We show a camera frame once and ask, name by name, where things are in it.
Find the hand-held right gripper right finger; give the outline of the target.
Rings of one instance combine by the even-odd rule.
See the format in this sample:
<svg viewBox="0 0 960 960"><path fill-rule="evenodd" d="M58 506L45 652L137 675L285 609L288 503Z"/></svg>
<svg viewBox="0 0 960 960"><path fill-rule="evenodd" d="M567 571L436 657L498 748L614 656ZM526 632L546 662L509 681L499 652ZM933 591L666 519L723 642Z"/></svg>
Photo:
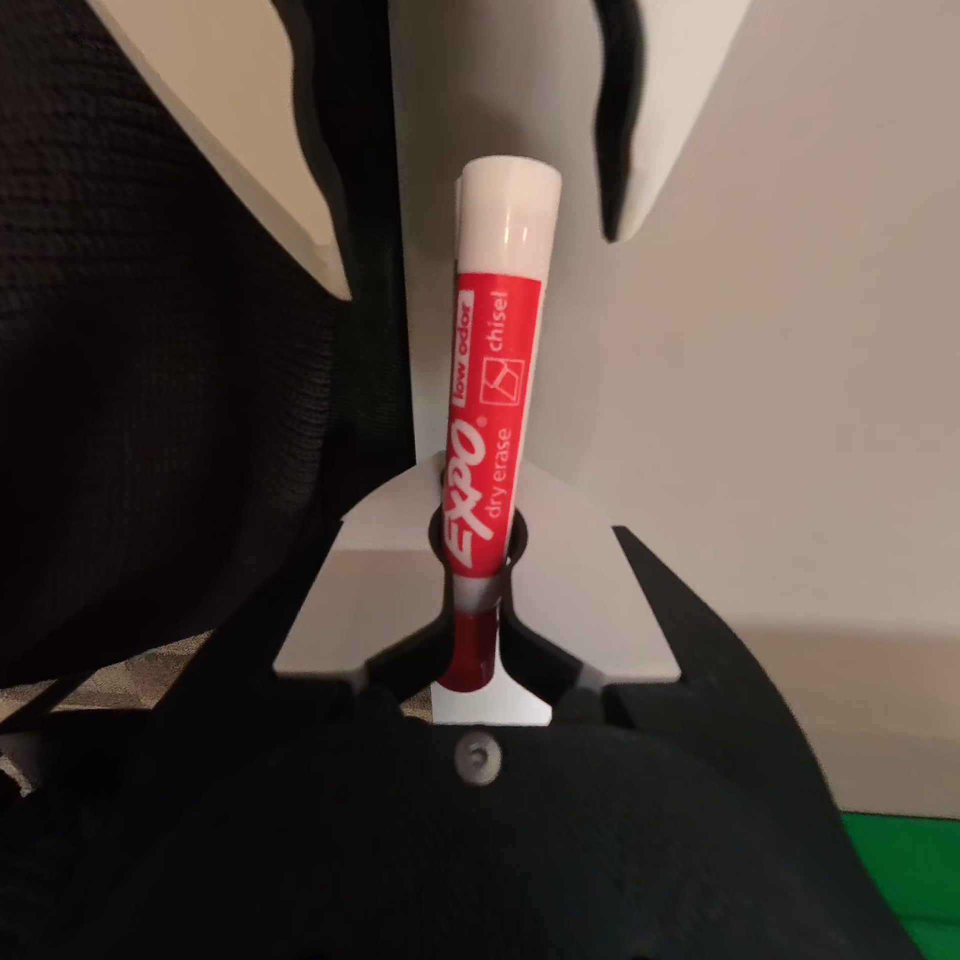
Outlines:
<svg viewBox="0 0 960 960"><path fill-rule="evenodd" d="M681 668L606 514L520 467L501 661L526 690L671 684Z"/></svg>

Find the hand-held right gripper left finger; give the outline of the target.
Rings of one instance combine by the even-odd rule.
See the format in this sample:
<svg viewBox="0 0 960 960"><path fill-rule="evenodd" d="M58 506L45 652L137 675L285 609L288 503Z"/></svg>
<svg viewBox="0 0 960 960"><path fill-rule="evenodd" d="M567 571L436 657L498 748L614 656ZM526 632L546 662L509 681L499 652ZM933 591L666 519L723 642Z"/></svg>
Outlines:
<svg viewBox="0 0 960 960"><path fill-rule="evenodd" d="M435 545L444 461L418 463L343 516L276 655L277 676L423 690L447 671L451 584Z"/></svg>

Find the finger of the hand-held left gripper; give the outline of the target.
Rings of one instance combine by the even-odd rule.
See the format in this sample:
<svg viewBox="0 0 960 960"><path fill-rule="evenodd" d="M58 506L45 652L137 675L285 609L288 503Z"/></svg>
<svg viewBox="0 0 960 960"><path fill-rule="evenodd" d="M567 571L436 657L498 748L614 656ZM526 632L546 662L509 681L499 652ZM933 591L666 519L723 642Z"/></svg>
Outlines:
<svg viewBox="0 0 960 960"><path fill-rule="evenodd" d="M606 241L651 212L726 63L750 1L593 1L602 67L593 121Z"/></svg>
<svg viewBox="0 0 960 960"><path fill-rule="evenodd" d="M339 176L297 118L292 14L268 1L91 1L111 38L268 233L330 295L353 298Z"/></svg>

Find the red dry erase marker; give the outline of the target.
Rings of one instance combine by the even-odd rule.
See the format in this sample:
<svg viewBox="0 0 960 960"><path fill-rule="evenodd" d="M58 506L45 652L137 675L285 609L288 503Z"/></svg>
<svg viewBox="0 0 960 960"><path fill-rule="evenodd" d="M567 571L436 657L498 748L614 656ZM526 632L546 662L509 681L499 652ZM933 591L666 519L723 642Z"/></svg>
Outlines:
<svg viewBox="0 0 960 960"><path fill-rule="evenodd" d="M498 606L516 511L561 174L492 155L462 170L440 545L454 646L439 679L474 693L494 677Z"/></svg>

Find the green plastic bin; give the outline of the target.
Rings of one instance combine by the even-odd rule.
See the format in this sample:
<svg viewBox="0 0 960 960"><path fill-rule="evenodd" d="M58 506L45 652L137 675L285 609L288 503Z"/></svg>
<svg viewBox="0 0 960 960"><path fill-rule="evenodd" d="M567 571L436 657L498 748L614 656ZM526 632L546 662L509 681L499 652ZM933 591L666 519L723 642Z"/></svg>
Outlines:
<svg viewBox="0 0 960 960"><path fill-rule="evenodd" d="M959 822L845 812L858 857L927 959L959 957Z"/></svg>

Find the person's black sweater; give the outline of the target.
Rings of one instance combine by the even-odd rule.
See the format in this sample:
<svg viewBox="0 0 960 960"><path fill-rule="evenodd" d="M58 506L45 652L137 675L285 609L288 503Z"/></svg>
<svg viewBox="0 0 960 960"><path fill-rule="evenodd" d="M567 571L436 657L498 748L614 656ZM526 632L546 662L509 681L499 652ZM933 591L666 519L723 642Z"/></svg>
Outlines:
<svg viewBox="0 0 960 960"><path fill-rule="evenodd" d="M88 2L2 2L2 687L215 629L414 464L387 2L279 2L351 298Z"/></svg>

